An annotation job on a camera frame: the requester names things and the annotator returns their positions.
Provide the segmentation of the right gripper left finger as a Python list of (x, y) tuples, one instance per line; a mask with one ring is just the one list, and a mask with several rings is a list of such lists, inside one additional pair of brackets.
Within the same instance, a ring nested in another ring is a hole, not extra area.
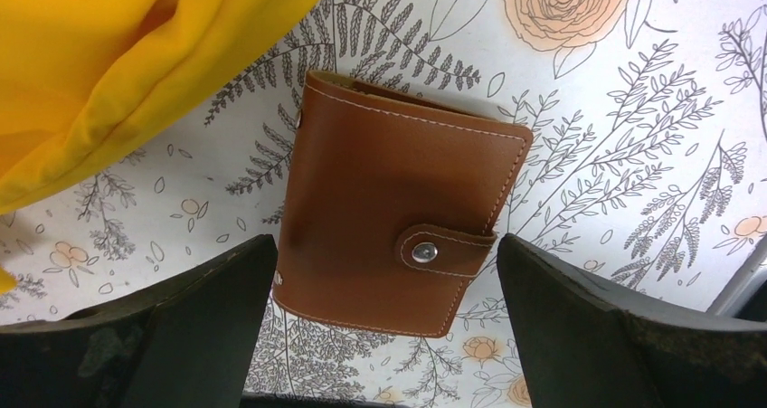
[(1, 329), (4, 407), (236, 407), (277, 248), (259, 235), (58, 321)]

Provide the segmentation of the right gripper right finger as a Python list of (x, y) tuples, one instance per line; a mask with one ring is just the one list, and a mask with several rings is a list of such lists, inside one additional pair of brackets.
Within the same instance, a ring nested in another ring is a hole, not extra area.
[(763, 407), (766, 326), (683, 308), (509, 234), (497, 273), (535, 407)]

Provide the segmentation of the brown leather card holder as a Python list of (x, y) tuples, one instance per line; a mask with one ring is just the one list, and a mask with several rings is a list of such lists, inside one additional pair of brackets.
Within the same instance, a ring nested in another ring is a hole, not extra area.
[(324, 324), (445, 336), (532, 141), (521, 125), (309, 71), (274, 299)]

